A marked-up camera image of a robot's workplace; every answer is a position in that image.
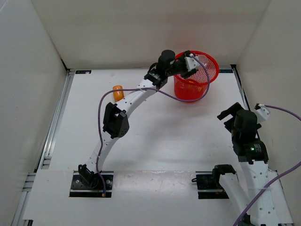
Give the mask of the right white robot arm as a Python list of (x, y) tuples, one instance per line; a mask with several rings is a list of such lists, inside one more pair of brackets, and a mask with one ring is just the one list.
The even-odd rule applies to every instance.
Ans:
[(237, 219), (236, 226), (284, 226), (278, 216), (269, 189), (268, 153), (265, 144), (257, 138), (260, 120), (267, 119), (269, 112), (259, 108), (256, 112), (245, 110), (235, 103), (222, 111), (219, 120), (231, 116), (224, 122), (231, 133), (233, 150), (246, 180), (245, 192), (239, 182), (237, 172), (229, 164), (216, 165), (213, 168), (211, 182), (216, 188), (223, 188), (229, 197)]

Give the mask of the orange juice bottle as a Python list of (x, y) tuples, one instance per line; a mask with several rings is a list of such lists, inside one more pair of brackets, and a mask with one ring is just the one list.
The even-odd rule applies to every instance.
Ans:
[(113, 98), (115, 102), (118, 102), (124, 98), (124, 91), (121, 85), (114, 86), (112, 90), (114, 91)]

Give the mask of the clear plastic bottle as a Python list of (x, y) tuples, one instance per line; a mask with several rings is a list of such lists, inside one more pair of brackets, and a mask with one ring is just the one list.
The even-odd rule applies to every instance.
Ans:
[(203, 66), (207, 68), (207, 66), (209, 65), (209, 59), (205, 55), (195, 55), (193, 62), (194, 62), (194, 67), (197, 70), (202, 70)]

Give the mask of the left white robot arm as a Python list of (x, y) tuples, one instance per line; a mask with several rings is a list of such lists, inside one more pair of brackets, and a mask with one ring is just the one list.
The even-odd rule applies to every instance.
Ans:
[(132, 112), (148, 97), (167, 83), (168, 77), (180, 75), (187, 79), (204, 65), (190, 51), (179, 58), (171, 50), (164, 50), (158, 61), (153, 63), (137, 88), (128, 89), (129, 94), (116, 103), (109, 102), (104, 113), (98, 113), (97, 126), (100, 143), (97, 144), (85, 164), (78, 166), (82, 184), (87, 189), (105, 190), (105, 180), (101, 170), (106, 157), (117, 140), (129, 131), (128, 119)]

